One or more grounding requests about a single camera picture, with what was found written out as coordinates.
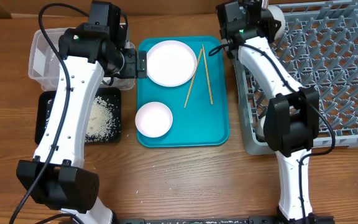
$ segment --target wooden table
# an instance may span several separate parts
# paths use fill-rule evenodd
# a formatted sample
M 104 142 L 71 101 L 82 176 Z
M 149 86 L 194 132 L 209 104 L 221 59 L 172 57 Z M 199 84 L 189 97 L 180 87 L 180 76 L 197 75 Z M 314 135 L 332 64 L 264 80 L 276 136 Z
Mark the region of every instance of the wooden table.
M 45 28 L 74 27 L 85 18 L 46 19 Z M 150 37 L 213 35 L 215 15 L 130 17 L 131 41 Z M 16 178 L 19 159 L 32 159 L 40 85 L 27 75 L 36 19 L 0 20 L 0 223 L 7 223 L 25 193 Z M 280 197 L 274 155 L 250 156 L 243 148 L 237 89 L 224 58 L 231 135 L 219 147 L 147 149 L 134 124 L 136 88 L 122 92 L 122 139 L 85 147 L 85 169 L 99 174 L 99 197 L 119 218 L 224 218 L 274 215 Z M 312 158 L 314 212 L 337 223 L 358 223 L 358 149 Z M 29 199 L 18 223 L 58 213 Z

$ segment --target chopsticks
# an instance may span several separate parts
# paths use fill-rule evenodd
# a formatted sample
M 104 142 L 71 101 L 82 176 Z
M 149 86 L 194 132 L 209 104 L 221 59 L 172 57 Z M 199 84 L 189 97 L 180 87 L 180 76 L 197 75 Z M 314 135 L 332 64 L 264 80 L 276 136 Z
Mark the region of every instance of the chopsticks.
M 193 88 L 194 78 L 195 78 L 195 76 L 196 76 L 196 72 L 197 72 L 197 69 L 198 69 L 198 65 L 200 64 L 200 58 L 201 58 L 201 54 L 202 54 L 202 53 L 204 53 L 204 64 L 205 64 L 206 80 L 207 80 L 207 82 L 208 82 L 209 100 L 211 101 L 211 104 L 212 104 L 212 105 L 214 104 L 214 103 L 213 103 L 213 99 L 212 99 L 211 85 L 209 84 L 208 64 L 206 63 L 205 49 L 204 49 L 204 44 L 203 44 L 203 48 L 200 49 L 200 53 L 198 54 L 196 71 L 194 72 L 193 78 L 191 79 L 189 91 L 188 91 L 188 93 L 187 93 L 186 102 L 185 102 L 185 108 L 186 108 L 186 105 L 187 105 L 187 101 L 189 100 L 189 96 L 190 96 L 191 89 Z
M 200 54 L 198 54 L 197 67 L 196 67 L 196 70 L 195 70 L 195 72 L 194 72 L 193 78 L 191 78 L 191 83 L 190 83 L 189 92 L 187 93 L 187 97 L 186 97 L 185 108 L 186 108 L 186 105 L 187 105 L 187 101 L 189 100 L 191 88 L 193 87 L 194 77 L 196 76 L 197 69 L 198 69 L 198 64 L 200 63 L 200 58 L 201 58 L 201 54 L 202 54 L 202 53 L 203 53 L 203 49 L 201 49 L 201 50 L 200 50 Z
M 214 101 L 212 100 L 211 85 L 209 84 L 208 65 L 207 65 L 207 63 L 206 63 L 204 44 L 203 44 L 203 52 L 204 52 L 204 63 L 205 63 L 205 71 L 206 71 L 206 81 L 208 82 L 209 99 L 211 100 L 211 104 L 213 105 L 213 104 L 214 104 Z

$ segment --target teal tray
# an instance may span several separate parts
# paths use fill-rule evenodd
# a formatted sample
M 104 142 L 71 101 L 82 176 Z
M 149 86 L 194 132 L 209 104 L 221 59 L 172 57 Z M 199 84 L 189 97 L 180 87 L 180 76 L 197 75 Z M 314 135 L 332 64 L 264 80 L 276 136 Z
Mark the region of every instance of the teal tray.
M 191 80 L 180 86 L 164 87 L 149 78 L 138 79 L 137 109 L 156 101 L 167 105 L 173 115 L 173 124 L 167 134 L 159 138 L 148 138 L 137 132 L 139 142 L 146 147 L 217 146 L 225 143 L 230 135 L 230 126 L 223 55 L 220 51 L 212 57 L 208 56 L 208 52 L 221 43 L 211 36 L 153 38 L 144 40 L 139 45 L 139 50 L 148 52 L 155 44 L 165 40 L 177 40 L 187 44 L 196 57 L 204 44 L 214 104 L 211 105 L 209 101 L 203 56 L 200 58 L 186 108 L 184 105 Z

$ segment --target white plate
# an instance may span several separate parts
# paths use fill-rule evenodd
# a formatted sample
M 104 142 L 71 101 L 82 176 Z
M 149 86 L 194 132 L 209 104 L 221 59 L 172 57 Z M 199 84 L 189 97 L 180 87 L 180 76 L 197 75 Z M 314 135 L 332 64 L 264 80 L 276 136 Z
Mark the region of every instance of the white plate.
M 194 51 L 180 41 L 166 40 L 147 52 L 147 76 L 162 86 L 174 87 L 186 83 L 196 68 Z
M 136 113 L 137 130 L 146 137 L 158 138 L 169 131 L 173 123 L 171 110 L 163 103 L 151 102 Z

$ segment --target black tray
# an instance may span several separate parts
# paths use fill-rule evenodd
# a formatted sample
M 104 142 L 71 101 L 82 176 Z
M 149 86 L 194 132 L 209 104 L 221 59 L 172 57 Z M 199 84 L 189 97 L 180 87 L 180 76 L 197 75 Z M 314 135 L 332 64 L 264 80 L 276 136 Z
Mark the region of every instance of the black tray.
M 35 126 L 35 143 L 40 144 L 42 136 L 44 135 L 47 127 L 47 120 L 52 111 L 53 101 L 55 99 L 56 91 L 46 91 L 40 95 L 38 101 L 38 113 L 37 113 L 37 124 Z M 114 104 L 115 107 L 110 108 L 110 112 L 116 119 L 115 132 L 109 138 L 105 138 L 102 141 L 94 141 L 94 139 L 85 136 L 85 143 L 89 141 L 93 142 L 115 142 L 119 141 L 121 137 L 121 91 L 118 88 L 99 88 L 96 92 L 96 96 L 100 96 L 104 101 Z

